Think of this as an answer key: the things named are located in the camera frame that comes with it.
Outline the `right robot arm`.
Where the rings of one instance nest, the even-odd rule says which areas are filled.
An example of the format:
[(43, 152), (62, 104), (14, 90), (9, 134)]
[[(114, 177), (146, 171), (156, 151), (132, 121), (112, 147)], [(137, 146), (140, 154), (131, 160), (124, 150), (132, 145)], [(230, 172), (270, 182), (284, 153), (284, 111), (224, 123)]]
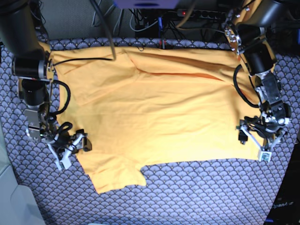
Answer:
[[(67, 84), (53, 78), (53, 60), (38, 42), (28, 1), (0, 2), (0, 39), (14, 56), (12, 74), (18, 78), (19, 98), (26, 103), (27, 135), (48, 146), (59, 170), (68, 169), (72, 165), (69, 157), (79, 150), (90, 151), (92, 145), (83, 129), (70, 135), (72, 123), (64, 122), (60, 126), (56, 123), (57, 115), (68, 107), (71, 91)], [(67, 98), (60, 110), (51, 112), (54, 84), (65, 88)]]

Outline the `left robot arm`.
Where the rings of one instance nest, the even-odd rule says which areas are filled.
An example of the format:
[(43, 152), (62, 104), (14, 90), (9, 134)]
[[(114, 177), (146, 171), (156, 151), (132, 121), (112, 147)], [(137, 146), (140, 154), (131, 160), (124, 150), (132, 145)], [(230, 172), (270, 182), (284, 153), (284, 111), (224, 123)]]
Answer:
[[(272, 72), (277, 59), (266, 33), (290, 6), (299, 4), (298, 0), (245, 0), (229, 11), (224, 23), (225, 37), (241, 61), (234, 71), (233, 84), (249, 106), (260, 110), (260, 116), (240, 120), (239, 141), (245, 144), (251, 139), (258, 148), (260, 162), (270, 162), (273, 149), (281, 143), (291, 120), (291, 108), (282, 99), (281, 82)], [(259, 99), (257, 104), (248, 100), (238, 86), (237, 74), (242, 68), (249, 73)]]

